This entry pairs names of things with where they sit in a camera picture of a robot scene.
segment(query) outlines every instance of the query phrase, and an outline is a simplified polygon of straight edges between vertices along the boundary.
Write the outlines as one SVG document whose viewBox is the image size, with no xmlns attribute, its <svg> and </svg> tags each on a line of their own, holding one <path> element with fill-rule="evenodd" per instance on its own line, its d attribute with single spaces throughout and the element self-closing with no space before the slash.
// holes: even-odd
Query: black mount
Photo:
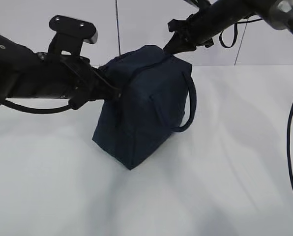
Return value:
<svg viewBox="0 0 293 236">
<path fill-rule="evenodd" d="M 172 39 L 168 45 L 164 48 L 165 51 L 172 54 L 180 52 L 193 52 L 197 47 L 205 46 L 206 48 L 212 47 L 214 45 L 213 39 L 208 39 L 203 43 L 198 43 L 191 36 L 192 22 L 202 14 L 204 14 L 211 3 L 207 0 L 185 0 L 186 2 L 191 3 L 192 5 L 199 8 L 199 12 L 196 14 L 190 15 L 185 21 L 173 19 L 168 23 L 169 32 L 175 32 Z"/>
</svg>

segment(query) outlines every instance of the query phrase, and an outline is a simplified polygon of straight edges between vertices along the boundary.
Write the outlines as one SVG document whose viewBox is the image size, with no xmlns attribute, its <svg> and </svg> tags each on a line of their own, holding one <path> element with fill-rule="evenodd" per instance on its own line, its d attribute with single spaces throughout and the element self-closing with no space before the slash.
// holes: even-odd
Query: metal bracket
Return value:
<svg viewBox="0 0 293 236">
<path fill-rule="evenodd" d="M 97 42 L 96 27 L 89 22 L 57 15 L 50 20 L 49 27 L 57 32 L 49 45 L 49 55 L 61 55 L 66 51 L 74 57 L 79 57 L 83 42 Z"/>
</svg>

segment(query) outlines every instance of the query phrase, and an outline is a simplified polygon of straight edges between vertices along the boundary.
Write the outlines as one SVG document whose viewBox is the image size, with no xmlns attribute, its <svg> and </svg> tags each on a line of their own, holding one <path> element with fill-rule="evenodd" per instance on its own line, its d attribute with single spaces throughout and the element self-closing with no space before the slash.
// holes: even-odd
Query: screw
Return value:
<svg viewBox="0 0 293 236">
<path fill-rule="evenodd" d="M 44 60 L 44 59 L 45 59 L 45 56 L 44 56 L 43 53 L 38 53 L 37 55 L 38 55 L 38 57 L 39 57 L 41 60 Z"/>
</svg>

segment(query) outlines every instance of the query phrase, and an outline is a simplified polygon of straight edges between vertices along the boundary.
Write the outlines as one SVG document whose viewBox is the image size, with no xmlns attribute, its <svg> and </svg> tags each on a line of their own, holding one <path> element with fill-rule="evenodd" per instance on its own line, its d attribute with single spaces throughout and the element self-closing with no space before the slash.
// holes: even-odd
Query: white floor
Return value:
<svg viewBox="0 0 293 236">
<path fill-rule="evenodd" d="M 102 102 L 51 116 L 1 107 L 0 236 L 293 236 L 293 66 L 193 78 L 193 126 L 133 171 L 91 141 Z"/>
</svg>

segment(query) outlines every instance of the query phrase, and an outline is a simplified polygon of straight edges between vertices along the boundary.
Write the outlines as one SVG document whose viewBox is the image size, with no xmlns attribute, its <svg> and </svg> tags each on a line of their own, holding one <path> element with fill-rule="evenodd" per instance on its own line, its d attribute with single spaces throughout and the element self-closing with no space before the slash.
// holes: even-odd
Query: white wall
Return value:
<svg viewBox="0 0 293 236">
<path fill-rule="evenodd" d="M 293 65 L 293 35 L 265 22 L 248 24 L 237 65 Z"/>
</svg>

